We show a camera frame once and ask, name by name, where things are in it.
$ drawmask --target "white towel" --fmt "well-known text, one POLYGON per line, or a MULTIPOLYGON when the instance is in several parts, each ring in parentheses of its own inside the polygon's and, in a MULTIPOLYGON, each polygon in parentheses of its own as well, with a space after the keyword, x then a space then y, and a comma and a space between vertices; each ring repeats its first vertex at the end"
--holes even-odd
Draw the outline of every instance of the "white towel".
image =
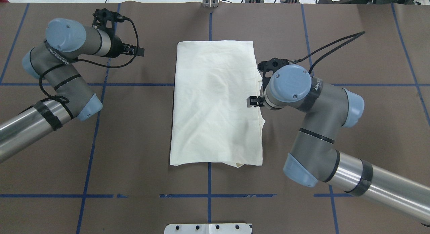
POLYGON ((178 43, 170 164, 262 165, 261 81, 252 42, 178 43))

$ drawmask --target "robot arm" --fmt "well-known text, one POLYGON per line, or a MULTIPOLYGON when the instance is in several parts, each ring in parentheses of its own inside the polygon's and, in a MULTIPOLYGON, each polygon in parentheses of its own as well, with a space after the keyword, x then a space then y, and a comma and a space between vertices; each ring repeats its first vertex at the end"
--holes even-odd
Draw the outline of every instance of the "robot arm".
POLYGON ((144 55, 144 49, 122 43, 115 35, 115 23, 131 21, 129 18, 107 9, 96 10, 93 15, 92 27, 64 18, 52 20, 46 29, 46 41, 24 56, 26 72, 40 83, 46 79, 57 95, 0 124, 0 163, 71 119, 84 121, 102 109, 101 101, 72 66, 76 61, 85 61, 78 60, 79 55, 115 58, 126 54, 133 55, 132 60, 144 55))
POLYGON ((251 96, 249 105, 307 113, 288 153, 286 176, 307 187, 326 182, 430 224, 429 187, 333 149, 341 127, 352 127, 361 117, 361 96, 311 77, 287 60, 263 61, 258 69, 264 72, 263 95, 251 96), (269 71, 273 75, 266 78, 269 71))

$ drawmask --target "silver metal tube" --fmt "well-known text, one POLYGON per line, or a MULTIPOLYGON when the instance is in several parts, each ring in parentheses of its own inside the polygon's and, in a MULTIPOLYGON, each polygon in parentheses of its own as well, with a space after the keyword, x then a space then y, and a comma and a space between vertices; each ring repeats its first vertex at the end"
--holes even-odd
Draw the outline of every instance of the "silver metal tube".
POLYGON ((373 165, 373 179, 363 198, 430 224, 430 188, 373 165))
MULTIPOLYGON (((372 169, 370 186, 361 197, 393 208, 423 224, 430 224, 429 187, 375 165, 372 165, 372 169)), ((341 153, 336 173, 328 184, 351 191, 359 184, 362 176, 361 160, 341 153)))
MULTIPOLYGON (((70 121, 69 114, 60 103, 50 100, 44 104, 62 124, 70 121)), ((52 131, 51 125, 33 107, 0 124, 0 163, 52 131)))

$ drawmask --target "black plastic mount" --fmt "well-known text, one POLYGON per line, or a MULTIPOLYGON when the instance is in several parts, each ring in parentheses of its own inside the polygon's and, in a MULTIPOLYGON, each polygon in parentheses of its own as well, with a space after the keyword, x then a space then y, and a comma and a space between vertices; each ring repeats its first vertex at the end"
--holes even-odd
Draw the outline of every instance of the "black plastic mount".
POLYGON ((120 54, 144 56, 145 49, 123 43, 120 38, 115 36, 115 23, 130 20, 129 18, 106 8, 96 9, 92 15, 94 16, 92 27, 106 32, 112 42, 111 50, 104 57, 115 58, 120 54))
MULTIPOLYGON (((270 77, 266 76, 267 72, 272 71, 273 73, 275 73, 276 71, 278 71, 278 69, 289 65, 289 64, 296 64, 297 61, 296 60, 288 60, 288 59, 279 59, 279 58, 272 58, 269 61, 261 61, 258 66, 257 69, 260 72, 263 72, 263 92, 266 89, 266 86, 269 84, 270 81, 270 77)), ((263 98, 262 96, 257 97, 257 96, 249 96, 248 98, 248 107, 253 106, 253 107, 263 107, 263 98)))

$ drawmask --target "black strap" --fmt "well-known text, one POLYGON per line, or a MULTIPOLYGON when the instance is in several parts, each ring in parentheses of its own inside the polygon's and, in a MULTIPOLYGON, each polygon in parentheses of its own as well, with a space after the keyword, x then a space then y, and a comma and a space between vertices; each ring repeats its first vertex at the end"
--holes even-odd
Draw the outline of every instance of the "black strap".
POLYGON ((329 143, 331 143, 331 144, 334 144, 334 143, 335 143, 335 141, 334 141, 333 139, 329 139, 328 137, 325 137, 325 136, 320 135, 320 134, 318 134, 318 133, 314 133, 314 132, 309 131, 309 130, 307 130, 307 129, 305 129, 305 128, 300 128, 300 129, 299 129, 299 131, 300 131, 300 132, 302 132, 302 133, 306 133, 306 134, 309 134, 309 135, 311 135, 311 136, 314 136, 314 137, 316 137, 316 138, 319 138, 319 139, 321 139, 321 140, 324 140, 324 141, 326 141, 326 142, 329 142, 329 143))
POLYGON ((339 151, 336 150, 336 163, 335 163, 335 167, 333 168, 333 171, 330 174, 330 176, 326 180, 323 181, 324 183, 329 182, 333 178, 333 176, 335 176, 336 171, 338 171, 338 167, 339 167, 339 162, 340 161, 341 161, 341 153, 339 153, 339 151))
POLYGON ((310 109, 315 104, 315 101, 318 99, 319 95, 321 95, 321 90, 323 89, 323 81, 316 77, 312 77, 312 84, 310 87, 309 93, 307 93, 300 107, 297 110, 302 112, 309 112, 310 109))
POLYGON ((58 85, 56 85, 56 86, 54 87, 54 90, 57 90, 58 88, 62 87, 63 85, 65 85, 65 84, 69 83, 69 81, 72 81, 72 80, 74 80, 74 79, 76 79, 76 78, 79 78, 79 77, 81 77, 81 75, 80 75, 80 74, 77 74, 77 75, 74 75, 74 76, 72 76, 72 77, 69 77, 69 78, 65 79, 64 81, 61 81, 58 85))
POLYGON ((63 124, 60 122, 60 119, 58 117, 54 116, 54 114, 49 110, 45 104, 43 104, 41 101, 38 101, 36 104, 33 105, 33 107, 40 113, 40 115, 45 118, 45 120, 51 125, 52 129, 56 131, 57 129, 60 129, 63 124))
POLYGON ((357 186, 351 191, 345 191, 346 193, 350 193, 353 196, 357 197, 361 196, 369 189, 370 185, 372 184, 373 178, 372 164, 364 160, 361 160, 361 163, 363 164, 363 173, 361 174, 360 181, 358 182, 357 186))
POLYGON ((50 52, 61 63, 65 64, 65 65, 69 65, 69 64, 76 62, 76 60, 69 58, 69 57, 66 57, 62 53, 60 53, 60 51, 58 51, 57 49, 54 49, 51 45, 49 45, 48 41, 45 41, 44 43, 45 43, 45 47, 48 50, 48 52, 50 52))

